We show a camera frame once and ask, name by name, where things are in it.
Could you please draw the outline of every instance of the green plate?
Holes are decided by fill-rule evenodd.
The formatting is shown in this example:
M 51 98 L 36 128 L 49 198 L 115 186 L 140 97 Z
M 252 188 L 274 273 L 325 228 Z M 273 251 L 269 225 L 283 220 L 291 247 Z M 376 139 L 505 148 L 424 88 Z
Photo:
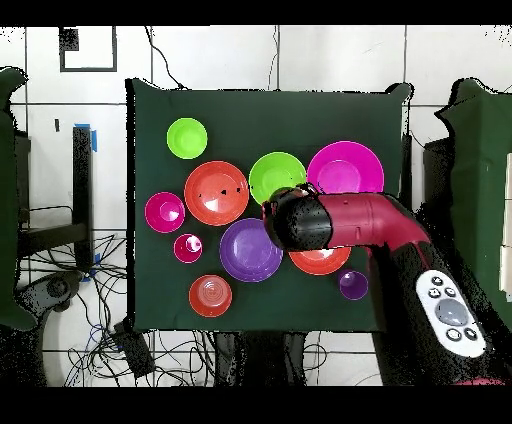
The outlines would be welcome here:
M 259 204 L 278 188 L 295 187 L 306 182 L 306 169 L 295 156 L 272 152 L 259 158 L 249 173 L 251 194 Z

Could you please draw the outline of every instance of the pink plate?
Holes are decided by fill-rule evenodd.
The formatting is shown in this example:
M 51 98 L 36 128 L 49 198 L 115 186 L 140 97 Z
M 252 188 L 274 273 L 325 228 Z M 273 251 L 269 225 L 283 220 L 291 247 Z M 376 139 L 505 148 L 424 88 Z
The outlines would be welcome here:
M 337 141 L 320 150 L 308 166 L 308 181 L 324 193 L 381 192 L 384 171 L 368 147 Z

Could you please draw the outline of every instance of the green tablecloth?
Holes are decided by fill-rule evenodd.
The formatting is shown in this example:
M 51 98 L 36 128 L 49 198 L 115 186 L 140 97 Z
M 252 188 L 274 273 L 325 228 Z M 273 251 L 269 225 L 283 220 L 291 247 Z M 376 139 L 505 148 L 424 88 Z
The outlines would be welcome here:
M 370 147 L 385 172 L 384 190 L 397 194 L 402 162 L 402 105 L 408 84 L 387 93 L 317 93 L 257 91 L 166 91 L 132 80 L 135 93 L 135 327 L 139 330 L 203 329 L 220 331 L 375 331 L 370 296 L 346 300 L 338 291 L 336 274 L 307 275 L 285 255 L 279 270 L 261 283 L 243 283 L 223 269 L 218 246 L 228 228 L 211 227 L 187 211 L 183 226 L 159 234 L 145 222 L 144 206 L 156 192 L 170 191 L 183 199 L 185 180 L 201 163 L 223 160 L 248 177 L 262 155 L 285 151 L 307 167 L 322 147 L 353 140 Z M 208 132 L 208 146 L 197 159 L 182 160 L 166 144 L 166 132 L 176 119 L 192 117 Z M 241 218 L 261 217 L 252 199 Z M 194 264 L 182 264 L 172 244 L 183 233 L 197 234 L 203 254 Z M 367 257 L 355 248 L 345 267 L 366 273 Z M 203 318 L 189 306 L 188 290 L 204 274 L 225 278 L 233 291 L 229 310 L 218 318 Z

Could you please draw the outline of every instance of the magenta bowl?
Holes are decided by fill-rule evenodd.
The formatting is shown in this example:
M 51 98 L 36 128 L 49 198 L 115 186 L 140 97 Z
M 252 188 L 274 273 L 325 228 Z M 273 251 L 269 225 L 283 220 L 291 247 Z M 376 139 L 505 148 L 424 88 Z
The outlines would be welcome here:
M 309 163 L 307 176 L 323 193 L 381 192 L 384 188 L 379 158 L 355 141 L 325 146 Z
M 178 196 L 163 191 L 154 194 L 146 202 L 144 216 L 153 230 L 159 233 L 170 233 L 183 224 L 185 206 Z
M 199 237 L 194 234 L 182 234 L 174 242 L 174 256 L 185 263 L 197 261 L 203 252 L 203 245 Z

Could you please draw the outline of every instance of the orange plate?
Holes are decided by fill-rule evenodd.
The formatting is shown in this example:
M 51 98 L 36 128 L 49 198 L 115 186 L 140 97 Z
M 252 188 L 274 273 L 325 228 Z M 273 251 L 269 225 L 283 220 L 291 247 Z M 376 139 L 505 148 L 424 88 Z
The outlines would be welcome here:
M 190 213 L 208 225 L 225 225 L 244 212 L 249 187 L 244 174 L 222 161 L 199 165 L 185 183 L 185 203 Z
M 289 252 L 292 262 L 301 271 L 312 275 L 327 275 L 340 269 L 350 256 L 350 247 Z

